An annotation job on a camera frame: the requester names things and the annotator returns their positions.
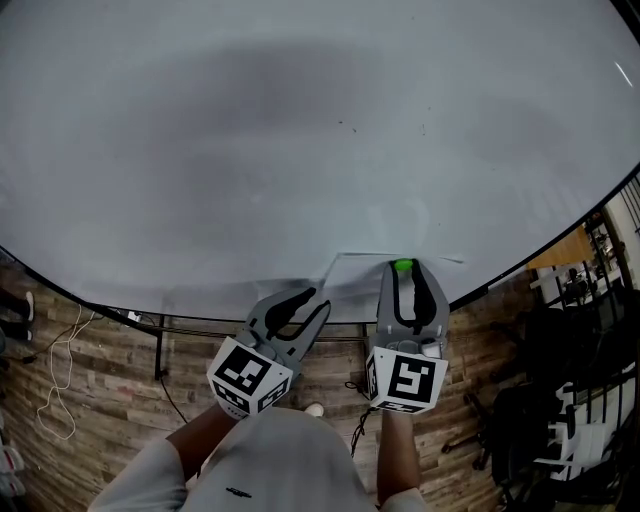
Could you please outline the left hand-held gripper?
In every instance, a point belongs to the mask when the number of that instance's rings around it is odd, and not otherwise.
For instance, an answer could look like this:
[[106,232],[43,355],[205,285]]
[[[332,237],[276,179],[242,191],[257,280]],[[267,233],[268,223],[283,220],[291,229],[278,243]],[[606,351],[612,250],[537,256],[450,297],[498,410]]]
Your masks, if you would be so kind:
[[[302,359],[316,341],[331,312],[324,301],[293,332],[282,334],[297,311],[316,294],[315,287],[297,287],[259,301],[247,319],[256,339],[281,345],[287,357]],[[231,418],[255,416],[290,389],[294,373],[253,348],[226,337],[207,370],[207,379],[223,411]]]

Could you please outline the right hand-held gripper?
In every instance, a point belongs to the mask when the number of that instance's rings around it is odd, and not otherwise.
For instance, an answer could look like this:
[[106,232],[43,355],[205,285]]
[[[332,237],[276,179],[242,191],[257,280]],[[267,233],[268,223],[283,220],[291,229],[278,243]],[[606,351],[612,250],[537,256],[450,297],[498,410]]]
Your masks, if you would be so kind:
[[444,357],[449,324],[449,303],[434,275],[419,260],[412,260],[414,285],[413,331],[439,338],[410,339],[388,335],[409,333],[400,312],[400,281],[396,262],[389,261],[381,279],[376,333],[367,342],[366,374],[370,406],[405,414],[435,407],[448,361]]

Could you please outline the white paper sheet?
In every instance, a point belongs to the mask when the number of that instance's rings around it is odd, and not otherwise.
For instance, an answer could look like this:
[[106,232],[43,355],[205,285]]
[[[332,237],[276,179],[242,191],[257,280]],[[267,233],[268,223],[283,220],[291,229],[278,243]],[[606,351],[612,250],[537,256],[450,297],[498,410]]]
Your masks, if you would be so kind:
[[[414,259],[391,253],[339,253],[325,274],[321,289],[327,298],[377,296],[385,265],[401,258]],[[411,275],[411,271],[398,274]]]

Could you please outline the white whiteboard with black frame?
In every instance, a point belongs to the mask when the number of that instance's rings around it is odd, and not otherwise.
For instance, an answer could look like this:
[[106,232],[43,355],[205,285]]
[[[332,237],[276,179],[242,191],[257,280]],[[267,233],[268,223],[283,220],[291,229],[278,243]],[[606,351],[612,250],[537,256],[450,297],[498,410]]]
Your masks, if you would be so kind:
[[243,319],[339,253],[449,302],[640,167],[623,0],[0,0],[0,247],[89,302]]

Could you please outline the person's left forearm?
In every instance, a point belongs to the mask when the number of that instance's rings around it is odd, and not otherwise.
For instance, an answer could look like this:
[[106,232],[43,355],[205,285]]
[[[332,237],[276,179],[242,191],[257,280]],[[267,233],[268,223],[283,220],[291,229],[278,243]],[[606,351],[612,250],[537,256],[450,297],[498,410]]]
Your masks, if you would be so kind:
[[186,481],[201,470],[206,459],[238,422],[216,404],[167,437],[178,453]]

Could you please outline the person's right forearm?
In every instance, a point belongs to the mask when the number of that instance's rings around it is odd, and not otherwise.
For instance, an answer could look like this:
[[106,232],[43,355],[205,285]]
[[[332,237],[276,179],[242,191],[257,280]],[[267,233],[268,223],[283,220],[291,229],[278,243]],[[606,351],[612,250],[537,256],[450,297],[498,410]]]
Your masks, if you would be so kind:
[[394,495],[418,488],[420,476],[412,416],[384,410],[376,479],[379,504],[384,505]]

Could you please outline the person's white shirt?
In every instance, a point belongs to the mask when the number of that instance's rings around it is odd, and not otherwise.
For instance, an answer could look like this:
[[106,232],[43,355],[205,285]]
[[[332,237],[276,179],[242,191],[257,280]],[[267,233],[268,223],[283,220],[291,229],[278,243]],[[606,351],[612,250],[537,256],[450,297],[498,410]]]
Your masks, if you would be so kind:
[[146,446],[88,512],[430,512],[418,488],[384,505],[372,500],[344,439],[302,411],[272,407],[240,420],[188,481],[167,437]]

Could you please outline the black office chair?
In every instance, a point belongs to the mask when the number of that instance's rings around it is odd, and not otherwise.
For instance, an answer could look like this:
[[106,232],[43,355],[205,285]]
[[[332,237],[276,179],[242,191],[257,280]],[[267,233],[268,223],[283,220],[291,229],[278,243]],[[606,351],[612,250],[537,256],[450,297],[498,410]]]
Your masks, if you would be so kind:
[[576,433],[576,410],[562,399],[534,384],[522,384],[501,390],[488,409],[477,394],[467,393],[463,401],[476,413],[479,430],[467,437],[451,439],[441,452],[478,444],[481,455],[472,467],[481,471],[491,467],[491,476],[503,491],[503,512],[529,512],[527,493],[534,486],[537,458],[549,452],[554,425]]
[[535,385],[557,390],[592,370],[601,348],[599,319],[586,306],[536,307],[511,323],[492,322],[490,329],[516,346],[514,358],[490,374],[500,383],[520,373]]

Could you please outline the wooden desk with white legs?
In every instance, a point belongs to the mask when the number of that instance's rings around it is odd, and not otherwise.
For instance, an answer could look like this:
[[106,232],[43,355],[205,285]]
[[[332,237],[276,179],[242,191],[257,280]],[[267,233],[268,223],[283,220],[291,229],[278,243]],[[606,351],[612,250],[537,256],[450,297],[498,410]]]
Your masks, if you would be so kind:
[[581,264],[591,261],[594,251],[585,228],[580,225],[549,249],[527,263],[528,270]]

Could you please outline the white metal rack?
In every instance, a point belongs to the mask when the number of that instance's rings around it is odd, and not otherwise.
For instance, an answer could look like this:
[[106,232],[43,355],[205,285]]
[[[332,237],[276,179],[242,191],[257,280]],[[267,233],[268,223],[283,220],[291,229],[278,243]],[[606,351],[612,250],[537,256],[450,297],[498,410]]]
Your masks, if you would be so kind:
[[603,387],[575,391],[570,383],[556,391],[561,417],[549,422],[550,440],[534,462],[558,481],[570,481],[609,457],[614,435],[634,412],[636,365],[630,364]]

